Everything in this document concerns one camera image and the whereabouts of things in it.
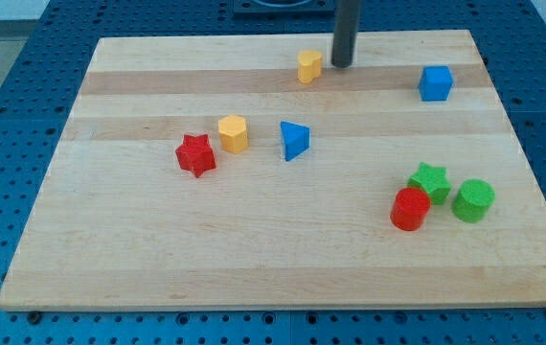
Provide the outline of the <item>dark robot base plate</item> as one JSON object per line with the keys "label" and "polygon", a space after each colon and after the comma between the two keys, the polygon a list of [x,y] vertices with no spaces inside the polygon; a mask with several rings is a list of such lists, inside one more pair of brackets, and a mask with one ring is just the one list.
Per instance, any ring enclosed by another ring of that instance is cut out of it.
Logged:
{"label": "dark robot base plate", "polygon": [[335,0],[233,0],[233,16],[330,14]]}

